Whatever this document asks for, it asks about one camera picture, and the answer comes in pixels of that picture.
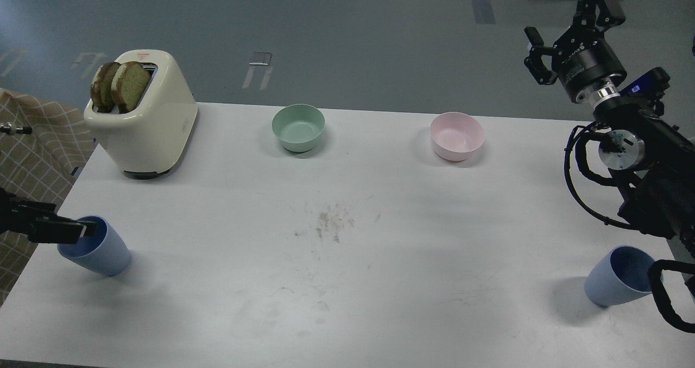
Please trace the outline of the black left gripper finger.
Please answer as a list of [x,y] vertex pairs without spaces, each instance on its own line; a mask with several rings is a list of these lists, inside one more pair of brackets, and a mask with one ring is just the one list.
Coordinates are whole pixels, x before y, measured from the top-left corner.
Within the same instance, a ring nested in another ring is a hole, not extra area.
[[38,244],[76,244],[84,236],[92,236],[98,224],[94,221],[49,219],[40,217],[28,224],[27,237]]

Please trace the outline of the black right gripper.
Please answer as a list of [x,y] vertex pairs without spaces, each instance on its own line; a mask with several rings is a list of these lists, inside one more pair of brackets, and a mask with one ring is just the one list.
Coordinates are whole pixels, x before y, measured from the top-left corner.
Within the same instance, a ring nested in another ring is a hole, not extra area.
[[[570,101],[583,103],[587,87],[609,79],[620,85],[627,71],[605,40],[605,33],[624,24],[626,15],[618,0],[577,0],[571,26],[554,42],[545,45],[535,27],[524,27],[529,53],[524,65],[539,85],[561,81]],[[552,60],[551,68],[543,58]]]

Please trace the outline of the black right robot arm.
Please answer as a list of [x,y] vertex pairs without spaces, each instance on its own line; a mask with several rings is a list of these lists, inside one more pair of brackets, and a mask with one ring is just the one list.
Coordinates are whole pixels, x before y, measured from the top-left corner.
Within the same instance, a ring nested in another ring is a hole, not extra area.
[[[618,89],[627,73],[605,33],[625,20],[618,0],[576,0],[570,26],[551,46],[536,28],[524,29],[524,64],[537,84],[560,81],[572,103],[593,110],[593,122],[576,126],[564,148],[564,179],[578,205],[605,225],[676,238],[693,257],[693,143],[662,119],[671,80],[663,68]],[[619,220],[581,199],[571,157],[586,179],[618,189]]]

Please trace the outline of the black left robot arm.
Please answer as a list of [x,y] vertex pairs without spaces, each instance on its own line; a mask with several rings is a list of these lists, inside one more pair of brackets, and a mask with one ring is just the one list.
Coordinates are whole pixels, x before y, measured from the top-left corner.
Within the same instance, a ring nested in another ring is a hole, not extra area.
[[1,233],[15,232],[38,244],[77,244],[94,236],[98,224],[57,215],[54,203],[32,201],[1,188]]

